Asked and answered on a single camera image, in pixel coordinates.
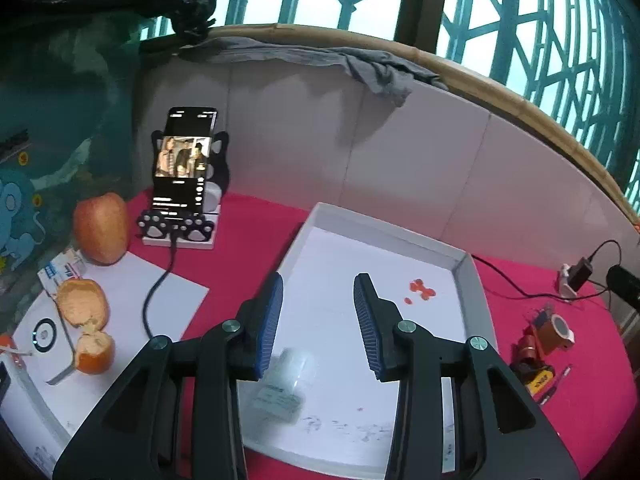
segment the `phone screen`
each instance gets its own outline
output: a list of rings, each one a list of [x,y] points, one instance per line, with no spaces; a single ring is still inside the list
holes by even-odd
[[[171,108],[156,160],[152,206],[181,219],[202,212],[215,108]]]

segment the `black power adapter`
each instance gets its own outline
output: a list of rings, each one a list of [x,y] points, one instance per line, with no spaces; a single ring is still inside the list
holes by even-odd
[[[580,261],[574,266],[569,267],[569,276],[566,279],[566,284],[571,287],[572,290],[578,292],[580,287],[583,286],[590,276],[593,274],[593,266],[589,258],[580,258]]]

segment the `gray cloth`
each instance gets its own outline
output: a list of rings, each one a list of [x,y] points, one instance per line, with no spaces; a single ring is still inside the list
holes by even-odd
[[[310,66],[339,65],[347,75],[365,84],[374,94],[391,99],[397,107],[401,107],[411,93],[414,79],[448,90],[431,70],[383,50],[350,46],[317,48],[229,37],[213,38],[197,46],[183,48],[178,56],[185,60],[209,63],[281,59]]]

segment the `red tablecloth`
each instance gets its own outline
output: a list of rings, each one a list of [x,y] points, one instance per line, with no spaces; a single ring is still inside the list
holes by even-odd
[[[140,194],[129,203],[131,229],[134,219],[146,208],[148,196]],[[239,305],[257,291],[261,280],[284,256],[306,211],[257,198],[228,194],[212,251],[178,251],[174,273],[209,287],[209,293],[193,317],[184,338],[203,335],[209,328],[233,317]],[[134,237],[132,253],[158,266],[168,263],[167,248],[144,246]],[[527,292],[553,292],[555,272],[491,258]],[[573,369],[543,411],[567,446],[585,476],[607,452],[633,412],[638,401],[631,367],[616,325],[600,298],[564,304],[556,300],[508,300],[517,293],[494,270],[477,262],[478,273],[494,321],[500,355],[511,361],[511,346],[522,336],[528,320],[551,301],[556,312],[574,330],[575,346],[556,351],[549,359],[559,372],[567,364]],[[585,286],[583,294],[593,293]],[[186,402],[193,391],[186,389]],[[184,414],[185,429],[191,427],[191,413]],[[252,480],[312,480],[324,475],[295,468],[283,462],[247,451]]]

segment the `yellow label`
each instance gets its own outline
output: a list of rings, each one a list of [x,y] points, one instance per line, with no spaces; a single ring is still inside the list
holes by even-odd
[[[548,382],[554,378],[551,370],[542,370],[536,378],[533,379],[530,383],[526,384],[527,390],[533,397],[536,393],[538,393],[542,388],[544,388]]]

